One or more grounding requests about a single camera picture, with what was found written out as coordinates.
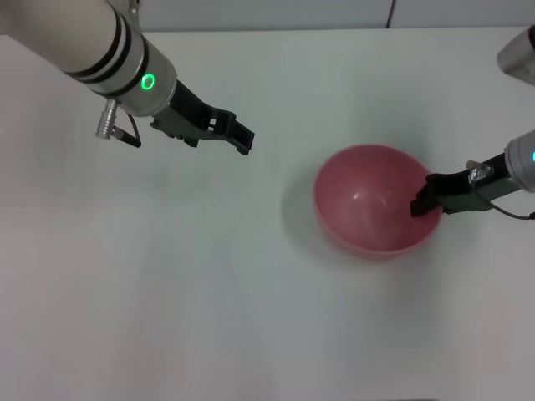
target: green led ring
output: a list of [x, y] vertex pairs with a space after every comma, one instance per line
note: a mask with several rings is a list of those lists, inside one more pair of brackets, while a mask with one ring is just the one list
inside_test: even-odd
[[143, 90], [151, 90], [156, 84], [156, 77], [154, 74], [145, 74], [141, 79], [141, 88]]

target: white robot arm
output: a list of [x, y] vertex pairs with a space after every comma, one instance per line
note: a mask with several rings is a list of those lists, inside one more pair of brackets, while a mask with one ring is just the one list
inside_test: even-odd
[[140, 0], [0, 0], [0, 30], [107, 99], [97, 136], [140, 145], [114, 126], [118, 107], [196, 147], [225, 140], [247, 155], [254, 133], [202, 103], [140, 32]]
[[[520, 33], [499, 54], [500, 69], [517, 79], [535, 85], [535, 26]], [[484, 163], [469, 161], [466, 170], [456, 174], [431, 174], [410, 205], [413, 216], [422, 216], [436, 207], [447, 214], [495, 209], [520, 220], [492, 201], [518, 190], [535, 193], [535, 131], [507, 144], [504, 153]]]

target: black cable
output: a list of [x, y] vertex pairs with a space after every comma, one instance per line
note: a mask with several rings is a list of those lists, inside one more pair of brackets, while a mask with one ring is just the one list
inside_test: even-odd
[[137, 124], [135, 123], [134, 117], [132, 117], [132, 114], [126, 113], [126, 115], [128, 115], [128, 119], [132, 123], [132, 128], [134, 129], [135, 138], [141, 143], [140, 131], [138, 131], [137, 129]]
[[483, 198], [483, 196], [479, 193], [479, 191], [477, 190], [476, 188], [476, 182], [473, 181], [471, 183], [471, 190], [472, 192], [474, 193], [474, 196], [481, 202], [489, 205], [492, 209], [494, 209], [495, 211], [499, 211], [500, 213], [504, 214], [505, 216], [509, 216], [509, 217], [512, 217], [513, 219], [517, 219], [517, 220], [535, 220], [535, 212], [533, 212], [531, 215], [529, 216], [519, 216], [519, 215], [514, 215], [508, 211], [505, 211], [503, 210], [501, 207], [499, 206], [496, 206], [494, 205], [492, 202], [490, 202], [489, 200], [486, 200], [485, 198]]

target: wall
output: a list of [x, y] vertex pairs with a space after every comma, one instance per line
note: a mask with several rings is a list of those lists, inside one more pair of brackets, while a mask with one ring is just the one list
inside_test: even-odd
[[527, 26], [533, 0], [146, 0], [149, 31]]

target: plastic bowl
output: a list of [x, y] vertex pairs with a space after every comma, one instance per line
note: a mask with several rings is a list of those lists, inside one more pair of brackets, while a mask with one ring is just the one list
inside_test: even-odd
[[320, 225], [354, 254], [380, 260], [412, 252], [429, 240], [442, 209], [410, 215], [410, 202], [429, 171], [382, 145], [356, 145], [333, 155], [314, 186]]

